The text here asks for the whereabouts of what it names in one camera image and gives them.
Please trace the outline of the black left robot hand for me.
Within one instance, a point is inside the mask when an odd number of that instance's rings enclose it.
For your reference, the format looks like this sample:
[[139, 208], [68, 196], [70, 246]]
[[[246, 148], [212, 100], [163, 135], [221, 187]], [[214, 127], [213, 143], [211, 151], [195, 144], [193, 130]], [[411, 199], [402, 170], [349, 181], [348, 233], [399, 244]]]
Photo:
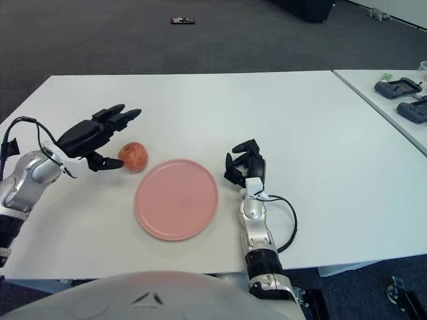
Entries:
[[85, 159], [91, 171], [122, 168], [122, 160], [104, 157], [97, 150], [108, 143], [116, 131], [125, 129], [141, 113], [141, 109], [123, 113], [124, 108], [124, 104], [118, 104], [98, 111], [91, 119], [83, 120], [67, 130], [56, 145], [70, 158]]

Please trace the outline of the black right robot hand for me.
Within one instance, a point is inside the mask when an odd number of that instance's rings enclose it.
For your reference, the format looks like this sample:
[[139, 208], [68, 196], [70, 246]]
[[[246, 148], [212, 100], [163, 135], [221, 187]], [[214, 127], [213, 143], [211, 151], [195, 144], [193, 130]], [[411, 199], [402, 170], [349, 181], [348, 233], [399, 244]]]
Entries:
[[239, 156], [233, 159], [231, 153], [226, 154], [225, 179], [242, 188], [246, 188], [246, 179], [249, 178], [260, 178], [261, 182], [265, 183], [266, 161], [260, 154], [255, 139], [236, 145], [232, 148], [232, 153]]

